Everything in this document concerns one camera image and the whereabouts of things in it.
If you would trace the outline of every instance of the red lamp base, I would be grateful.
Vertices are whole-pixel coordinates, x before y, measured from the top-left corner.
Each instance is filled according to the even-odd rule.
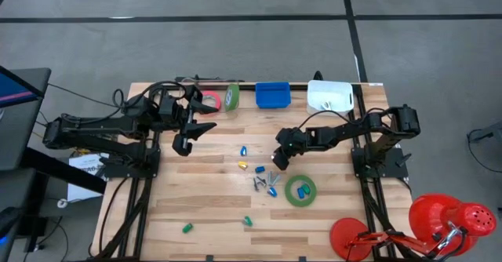
[[[331,247],[344,260],[364,260],[371,252],[371,246],[358,245],[350,247],[348,243],[353,241],[358,234],[366,231],[368,231],[367,226],[360,220],[354,218],[340,219],[331,227],[331,231],[329,232]]]

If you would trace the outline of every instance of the gray floor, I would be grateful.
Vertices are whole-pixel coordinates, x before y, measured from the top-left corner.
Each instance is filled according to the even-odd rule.
[[[502,0],[352,0],[357,14],[502,13]],[[0,17],[183,16],[228,14],[343,14],[343,0],[5,0]],[[422,133],[402,146],[413,153],[413,196],[441,192],[491,210],[502,206],[502,175],[481,168],[468,154],[465,134],[502,119],[502,20],[358,21],[371,82],[383,82],[391,105],[419,111]],[[50,67],[51,82],[109,101],[115,88],[180,75],[247,81],[307,81],[316,70],[326,79],[357,82],[345,21],[0,24],[0,64],[7,68]],[[106,107],[49,89],[42,111],[100,116]],[[32,147],[55,156],[33,137]],[[500,167],[500,144],[473,147],[487,165]],[[50,197],[65,196],[53,180]],[[71,240],[69,260],[84,259],[100,200],[61,210]],[[502,231],[482,238],[455,261],[496,261]],[[9,261],[22,261],[18,241]],[[47,249],[28,261],[55,261],[64,253],[57,232]]]

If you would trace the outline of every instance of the computer screen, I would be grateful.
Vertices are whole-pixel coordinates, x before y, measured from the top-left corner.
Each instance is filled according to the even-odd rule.
[[[42,93],[11,71],[0,66],[0,108],[42,98]]]

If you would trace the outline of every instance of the wooden table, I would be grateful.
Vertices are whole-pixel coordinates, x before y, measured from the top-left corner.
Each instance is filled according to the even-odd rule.
[[[133,83],[129,96],[148,85]],[[362,84],[362,91],[366,109],[388,107],[381,84]],[[218,93],[223,99],[224,92]],[[279,172],[271,161],[271,153],[278,147],[277,132],[298,126],[308,116],[307,93],[292,91],[291,97],[286,109],[261,110],[255,104],[253,91],[241,91],[237,110],[198,116],[199,122],[218,125],[194,142],[188,157],[179,156],[171,148],[174,133],[162,134],[162,163],[153,181],[141,260],[204,260],[206,255],[214,255],[215,260],[298,260],[299,256],[310,261],[341,260],[329,245],[333,223],[344,217],[366,223],[361,188],[351,163],[352,141],[343,141],[326,152],[292,158],[289,168],[281,172],[277,198],[265,190],[254,190],[255,167]],[[317,116],[306,127],[343,123],[338,117]],[[248,148],[246,157],[240,156],[243,145]],[[238,161],[247,161],[249,168],[238,168]],[[318,189],[315,201],[304,208],[292,206],[284,196],[287,179],[299,174],[309,176]],[[104,212],[120,181],[115,179],[107,184],[93,253],[97,253]],[[130,182],[122,186],[113,202],[104,229],[104,245],[124,220]],[[408,223],[412,199],[408,189],[396,179],[382,179],[382,184],[390,221],[396,230],[412,235]],[[252,227],[242,224],[244,216],[252,219]],[[187,223],[193,223],[194,229],[183,234],[181,230]],[[136,227],[132,230],[129,255]]]

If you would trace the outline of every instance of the white paper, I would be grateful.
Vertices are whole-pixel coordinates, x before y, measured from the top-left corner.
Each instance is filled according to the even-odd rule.
[[[108,158],[108,156],[109,155],[106,153],[101,153],[100,155],[83,155],[76,158],[70,158],[69,164],[70,166],[95,175],[96,172],[103,166],[103,163],[100,162],[100,158]],[[82,187],[77,187],[73,184],[68,184],[67,200],[69,202],[95,198],[99,196],[102,196],[102,194],[87,190]]]

